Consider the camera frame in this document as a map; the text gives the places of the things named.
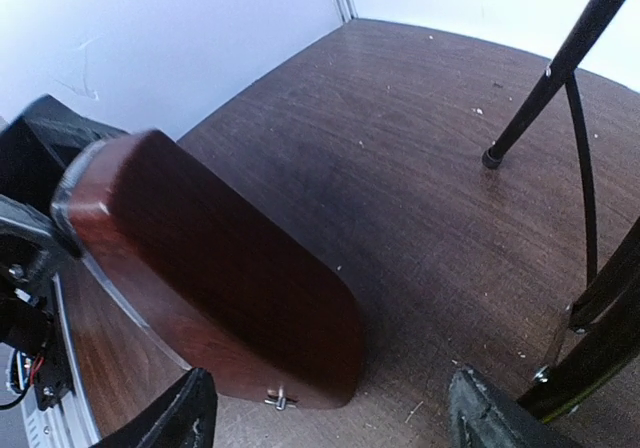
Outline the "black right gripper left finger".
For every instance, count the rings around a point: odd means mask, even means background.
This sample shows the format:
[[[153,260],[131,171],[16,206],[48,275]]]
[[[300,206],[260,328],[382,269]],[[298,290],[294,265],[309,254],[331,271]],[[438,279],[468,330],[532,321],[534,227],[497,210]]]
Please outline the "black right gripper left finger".
[[[193,368],[98,447],[212,447],[218,396],[212,375]]]

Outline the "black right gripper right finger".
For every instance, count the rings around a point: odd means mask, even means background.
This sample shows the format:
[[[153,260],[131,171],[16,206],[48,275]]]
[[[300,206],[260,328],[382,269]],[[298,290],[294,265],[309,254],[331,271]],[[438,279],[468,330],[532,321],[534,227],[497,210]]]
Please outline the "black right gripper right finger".
[[[577,447],[574,440],[536,420],[471,366],[449,386],[451,445],[460,448]]]

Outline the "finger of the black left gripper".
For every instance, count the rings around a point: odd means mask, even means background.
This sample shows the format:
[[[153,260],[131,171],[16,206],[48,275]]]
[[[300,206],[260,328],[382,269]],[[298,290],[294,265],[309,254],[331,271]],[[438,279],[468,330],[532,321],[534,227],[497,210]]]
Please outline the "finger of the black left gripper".
[[[64,172],[87,146],[125,134],[43,96],[1,130],[1,194],[47,208]]]
[[[44,283],[80,254],[48,216],[1,196],[1,275],[9,283]]]

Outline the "black perforated music stand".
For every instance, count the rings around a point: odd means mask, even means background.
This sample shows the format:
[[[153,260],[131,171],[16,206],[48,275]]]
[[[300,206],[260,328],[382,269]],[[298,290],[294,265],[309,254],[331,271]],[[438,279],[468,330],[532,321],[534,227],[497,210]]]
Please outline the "black perforated music stand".
[[[574,411],[639,355],[639,226],[632,225],[598,264],[594,175],[578,65],[626,0],[589,0],[559,51],[497,140],[483,153],[488,169],[504,156],[560,89],[566,91],[583,193],[586,289],[562,314],[533,386],[518,404],[548,424]]]

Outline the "brown wooden metronome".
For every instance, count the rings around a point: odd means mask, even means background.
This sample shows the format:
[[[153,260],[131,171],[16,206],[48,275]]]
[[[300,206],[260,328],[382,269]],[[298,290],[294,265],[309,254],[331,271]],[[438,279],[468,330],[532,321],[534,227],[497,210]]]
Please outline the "brown wooden metronome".
[[[102,139],[52,198],[111,297],[219,393],[335,409],[364,359],[339,276],[160,131]]]

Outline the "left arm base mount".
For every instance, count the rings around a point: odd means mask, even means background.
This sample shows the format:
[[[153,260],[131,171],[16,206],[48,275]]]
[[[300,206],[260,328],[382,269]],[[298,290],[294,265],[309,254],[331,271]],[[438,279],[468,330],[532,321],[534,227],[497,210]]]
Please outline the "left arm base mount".
[[[71,367],[57,311],[46,297],[29,301],[1,295],[1,342],[31,361],[24,383],[34,389],[37,408],[61,403],[73,389]]]

